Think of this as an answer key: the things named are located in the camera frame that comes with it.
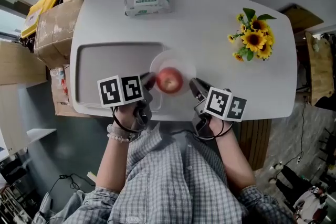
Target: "sunflower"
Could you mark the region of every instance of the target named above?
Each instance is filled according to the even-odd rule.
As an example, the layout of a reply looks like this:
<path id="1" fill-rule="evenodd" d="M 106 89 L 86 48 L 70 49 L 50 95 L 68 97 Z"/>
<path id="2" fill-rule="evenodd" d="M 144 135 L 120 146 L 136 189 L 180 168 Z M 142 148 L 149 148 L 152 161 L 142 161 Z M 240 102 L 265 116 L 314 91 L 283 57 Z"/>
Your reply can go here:
<path id="1" fill-rule="evenodd" d="M 272 54 L 272 46 L 264 44 L 263 47 L 258 51 L 258 56 L 263 59 L 268 59 Z"/>
<path id="2" fill-rule="evenodd" d="M 267 39 L 266 44 L 273 45 L 275 43 L 275 37 L 274 37 L 272 29 L 269 26 L 267 26 L 267 27 L 268 27 L 268 29 L 264 33 L 264 35 L 265 35 L 265 37 Z"/>
<path id="3" fill-rule="evenodd" d="M 246 48 L 251 51 L 258 51 L 262 49 L 263 45 L 266 43 L 266 37 L 264 33 L 260 31 L 252 32 L 251 30 L 246 30 L 245 34 L 240 37 L 243 43 L 246 44 Z"/>
<path id="4" fill-rule="evenodd" d="M 233 35 L 227 35 L 227 39 L 228 39 L 231 43 L 235 42 L 235 38 L 233 37 Z"/>
<path id="5" fill-rule="evenodd" d="M 257 20 L 257 16 L 254 16 L 250 22 L 251 29 L 254 31 L 260 30 L 261 32 L 266 32 L 268 30 L 268 26 L 264 20 Z"/>
<path id="6" fill-rule="evenodd" d="M 246 31 L 246 26 L 244 24 L 240 25 L 240 32 L 244 33 Z"/>
<path id="7" fill-rule="evenodd" d="M 240 14 L 237 15 L 237 21 L 238 22 L 242 21 L 243 18 L 244 18 L 244 13 L 240 13 Z"/>
<path id="8" fill-rule="evenodd" d="M 232 55 L 233 55 L 233 57 L 236 58 L 236 60 L 238 60 L 240 62 L 244 62 L 244 60 L 243 60 L 242 56 L 240 56 L 240 54 L 238 54 L 238 53 L 235 52 Z"/>

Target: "yellow box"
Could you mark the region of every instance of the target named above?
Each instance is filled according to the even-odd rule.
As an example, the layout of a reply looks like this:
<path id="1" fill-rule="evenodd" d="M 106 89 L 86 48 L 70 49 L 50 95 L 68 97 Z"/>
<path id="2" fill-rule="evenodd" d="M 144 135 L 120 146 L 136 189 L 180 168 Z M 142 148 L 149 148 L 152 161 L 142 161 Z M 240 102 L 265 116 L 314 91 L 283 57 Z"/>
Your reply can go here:
<path id="1" fill-rule="evenodd" d="M 57 0 L 40 0 L 34 6 L 30 7 L 23 30 L 21 31 L 21 38 L 29 37 L 36 32 L 39 15 L 51 9 L 56 1 Z"/>

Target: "white table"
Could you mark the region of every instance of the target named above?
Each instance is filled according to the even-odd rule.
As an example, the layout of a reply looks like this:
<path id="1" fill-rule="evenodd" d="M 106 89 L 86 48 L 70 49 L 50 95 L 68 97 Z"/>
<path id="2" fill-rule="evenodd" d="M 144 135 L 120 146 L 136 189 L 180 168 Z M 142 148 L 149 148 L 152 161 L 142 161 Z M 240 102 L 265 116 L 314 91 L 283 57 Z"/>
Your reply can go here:
<path id="1" fill-rule="evenodd" d="M 257 15 L 276 17 L 268 23 L 276 43 L 269 61 L 254 59 L 238 62 L 232 53 L 228 34 L 239 29 L 236 16 L 243 7 Z M 289 19 L 270 8 L 248 0 L 173 0 L 174 11 L 163 15 L 130 18 L 124 15 L 123 0 L 85 0 L 73 35 L 70 82 L 73 106 L 79 113 L 111 116 L 108 109 L 81 105 L 76 101 L 77 49 L 84 44 L 105 42 L 161 42 L 168 48 L 188 54 L 197 76 L 217 88 L 229 88 L 247 99 L 244 120 L 289 116 L 292 112 L 297 62 L 295 42 Z M 190 121 L 196 100 L 191 92 L 180 97 L 164 97 L 163 108 L 153 120 Z"/>

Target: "bracelet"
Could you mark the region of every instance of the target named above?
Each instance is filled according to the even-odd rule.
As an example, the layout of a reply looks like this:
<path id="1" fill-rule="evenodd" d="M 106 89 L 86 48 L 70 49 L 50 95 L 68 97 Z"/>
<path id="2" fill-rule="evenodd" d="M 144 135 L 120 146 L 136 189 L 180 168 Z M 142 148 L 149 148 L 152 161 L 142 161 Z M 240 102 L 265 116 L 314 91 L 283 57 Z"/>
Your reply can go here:
<path id="1" fill-rule="evenodd" d="M 107 137 L 108 138 L 111 138 L 111 139 L 115 139 L 115 140 L 118 140 L 120 142 L 129 142 L 129 138 L 121 138 L 121 137 L 118 137 L 116 135 L 111 135 L 111 134 L 107 134 Z"/>
<path id="2" fill-rule="evenodd" d="M 127 132 L 118 126 L 113 126 L 112 124 L 109 124 L 107 126 L 107 131 L 108 131 L 107 134 L 108 138 L 115 139 L 120 142 L 132 142 L 133 140 L 137 139 L 140 135 Z"/>

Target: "white plate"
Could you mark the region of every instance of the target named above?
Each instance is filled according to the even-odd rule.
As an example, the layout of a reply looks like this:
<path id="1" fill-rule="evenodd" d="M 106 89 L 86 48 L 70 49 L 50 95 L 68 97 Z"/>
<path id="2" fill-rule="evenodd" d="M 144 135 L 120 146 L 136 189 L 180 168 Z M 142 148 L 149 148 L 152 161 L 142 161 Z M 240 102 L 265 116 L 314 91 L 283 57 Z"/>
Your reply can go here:
<path id="1" fill-rule="evenodd" d="M 183 85 L 181 89 L 177 93 L 169 95 L 181 95 L 190 90 L 189 82 L 192 78 L 196 78 L 196 67 L 187 55 L 181 54 L 175 50 L 166 50 L 154 58 L 150 67 L 150 72 L 158 74 L 166 67 L 176 68 L 183 78 Z M 154 87 L 158 91 L 162 92 L 157 84 L 155 84 Z"/>

